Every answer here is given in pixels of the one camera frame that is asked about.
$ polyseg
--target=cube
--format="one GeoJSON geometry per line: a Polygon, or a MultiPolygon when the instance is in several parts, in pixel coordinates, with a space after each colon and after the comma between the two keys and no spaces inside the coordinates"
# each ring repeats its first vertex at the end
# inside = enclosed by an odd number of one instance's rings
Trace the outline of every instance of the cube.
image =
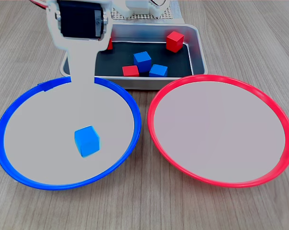
{"type": "Polygon", "coordinates": [[[123,66],[122,71],[125,77],[139,77],[137,66],[123,66]]]}
{"type": "Polygon", "coordinates": [[[107,49],[108,49],[108,50],[111,50],[111,49],[112,49],[112,38],[110,38],[110,42],[108,43],[107,49]]]}
{"type": "Polygon", "coordinates": [[[168,67],[167,66],[160,66],[160,65],[153,65],[149,76],[150,77],[166,77],[168,74],[168,67]]]}
{"type": "Polygon", "coordinates": [[[177,53],[183,47],[184,35],[173,31],[168,35],[166,42],[166,49],[177,53]]]}
{"type": "Polygon", "coordinates": [[[74,140],[82,157],[100,150],[100,137],[92,126],[75,131],[74,140]]]}
{"type": "Polygon", "coordinates": [[[140,73],[149,72],[152,67],[151,57],[146,51],[134,54],[134,65],[138,67],[140,73]]]}

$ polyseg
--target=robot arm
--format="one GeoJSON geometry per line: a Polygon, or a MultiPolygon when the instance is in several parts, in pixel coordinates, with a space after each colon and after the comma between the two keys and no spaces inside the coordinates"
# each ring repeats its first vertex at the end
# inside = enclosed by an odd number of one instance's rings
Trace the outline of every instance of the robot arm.
{"type": "Polygon", "coordinates": [[[96,57],[106,50],[112,31],[111,0],[48,0],[48,27],[55,46],[68,54],[71,81],[90,84],[96,57]]]}

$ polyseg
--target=red wire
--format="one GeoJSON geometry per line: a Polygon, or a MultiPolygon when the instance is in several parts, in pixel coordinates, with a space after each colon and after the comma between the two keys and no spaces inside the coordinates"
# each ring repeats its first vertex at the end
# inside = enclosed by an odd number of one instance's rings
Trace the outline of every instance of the red wire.
{"type": "Polygon", "coordinates": [[[40,3],[40,2],[38,2],[38,1],[36,1],[36,0],[30,0],[32,3],[34,3],[36,6],[39,6],[40,8],[42,8],[42,9],[47,9],[47,4],[43,4],[43,3],[40,3]]]}

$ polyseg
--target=black tray bottom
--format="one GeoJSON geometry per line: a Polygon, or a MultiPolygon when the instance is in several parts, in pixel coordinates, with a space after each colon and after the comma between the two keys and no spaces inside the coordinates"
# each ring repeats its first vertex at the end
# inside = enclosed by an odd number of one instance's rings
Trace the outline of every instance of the black tray bottom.
{"type": "MultiPolygon", "coordinates": [[[[165,43],[129,43],[114,42],[113,50],[99,52],[96,61],[96,76],[123,76],[122,67],[133,65],[133,54],[147,51],[152,59],[152,65],[168,67],[168,77],[181,78],[192,75],[187,46],[177,53],[166,49],[165,43]]],[[[194,74],[203,74],[201,58],[193,66],[194,74]]],[[[70,74],[66,60],[64,72],[70,74]]],[[[140,73],[141,77],[149,77],[149,72],[140,73]]]]}

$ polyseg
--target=red rim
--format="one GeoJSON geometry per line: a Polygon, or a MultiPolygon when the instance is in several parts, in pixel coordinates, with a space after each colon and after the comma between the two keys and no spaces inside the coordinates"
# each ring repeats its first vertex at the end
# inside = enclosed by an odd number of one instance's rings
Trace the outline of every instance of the red rim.
{"type": "Polygon", "coordinates": [[[194,76],[189,76],[189,77],[184,77],[179,80],[173,81],[170,84],[166,85],[164,88],[162,88],[157,95],[154,97],[153,101],[151,102],[151,105],[149,107],[148,111],[148,128],[150,135],[152,137],[153,142],[155,143],[156,147],[158,150],[161,152],[161,154],[176,168],[184,172],[185,174],[198,179],[200,181],[203,181],[205,183],[217,185],[217,186],[222,186],[222,187],[232,187],[232,188],[244,188],[244,187],[252,187],[252,186],[257,186],[261,184],[265,184],[276,177],[278,177],[284,170],[288,167],[289,165],[289,119],[287,118],[286,114],[283,112],[283,110],[276,104],[275,101],[273,101],[269,96],[267,96],[265,93],[260,91],[259,89],[255,88],[252,85],[249,85],[247,83],[244,83],[242,81],[228,78],[225,76],[219,76],[219,75],[194,75],[194,76]],[[273,170],[271,170],[269,173],[266,175],[252,180],[248,182],[243,182],[243,183],[224,183],[224,182],[219,182],[219,181],[213,181],[204,177],[197,176],[193,174],[192,172],[186,170],[182,166],[178,165],[175,161],[173,161],[168,154],[164,151],[162,146],[160,145],[157,136],[155,134],[155,129],[154,129],[154,115],[156,108],[159,104],[159,102],[163,99],[163,97],[172,91],[173,89],[185,85],[188,83],[193,83],[193,82],[200,82],[200,81],[217,81],[217,82],[223,82],[223,83],[228,83],[231,85],[238,86],[242,89],[245,89],[249,91],[250,93],[254,94],[257,96],[259,99],[261,99],[263,102],[265,102],[272,110],[273,112],[278,116],[285,132],[285,147],[283,154],[278,162],[278,164],[275,166],[273,170]]]}

